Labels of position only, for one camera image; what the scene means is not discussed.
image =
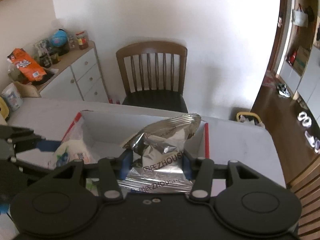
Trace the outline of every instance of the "white table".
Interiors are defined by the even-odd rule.
[[[181,113],[135,106],[113,105],[85,101],[57,101],[45,98],[25,98],[20,109],[12,114],[9,125],[34,129],[36,134],[51,140],[61,140],[79,111],[92,110],[122,114],[144,114],[175,117]],[[284,176],[273,140],[267,130],[246,124],[202,117],[209,123],[210,158],[217,164],[236,159],[285,187]],[[52,153],[33,150],[19,158],[44,165]],[[212,195],[225,188],[224,180],[213,185]]]

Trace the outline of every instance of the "drawer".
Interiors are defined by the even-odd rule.
[[[308,102],[313,90],[320,80],[320,50],[312,47],[306,69],[304,71],[298,92],[305,102]]]
[[[108,97],[104,90],[101,78],[94,84],[89,92],[84,96],[84,101],[107,103]]]
[[[81,58],[72,63],[71,68],[78,81],[94,64],[97,63],[97,58],[94,49],[90,49]]]
[[[98,64],[96,64],[92,68],[90,68],[90,70],[86,74],[84,74],[82,78],[79,79],[78,86],[81,93],[85,95],[100,77],[101,76]]]

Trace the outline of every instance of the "orange snack bag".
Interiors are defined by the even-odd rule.
[[[44,69],[23,49],[14,49],[8,59],[29,81],[40,81],[42,76],[46,75]]]

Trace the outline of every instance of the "globe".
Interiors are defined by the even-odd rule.
[[[51,44],[54,47],[62,47],[68,41],[67,33],[62,30],[58,30],[54,35],[51,37]]]

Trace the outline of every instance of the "cabinet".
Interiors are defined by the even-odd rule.
[[[108,97],[104,92],[104,87],[101,79],[99,79],[89,92],[84,96],[84,101],[107,103]]]
[[[296,91],[300,82],[300,76],[298,73],[287,63],[284,61],[280,76],[290,88],[291,91]]]
[[[298,92],[307,103],[320,80],[320,50],[311,49],[310,58],[298,87]]]
[[[54,78],[40,92],[40,95],[43,98],[82,100],[71,67],[67,67],[60,75]]]
[[[58,69],[56,77],[37,86],[43,98],[108,102],[94,43],[85,50],[74,50],[62,56],[51,68]]]
[[[320,96],[320,81],[318,81],[315,89],[313,90],[313,92],[307,102],[307,106],[309,107],[309,109],[315,119],[318,119],[318,117],[320,116],[319,96]]]

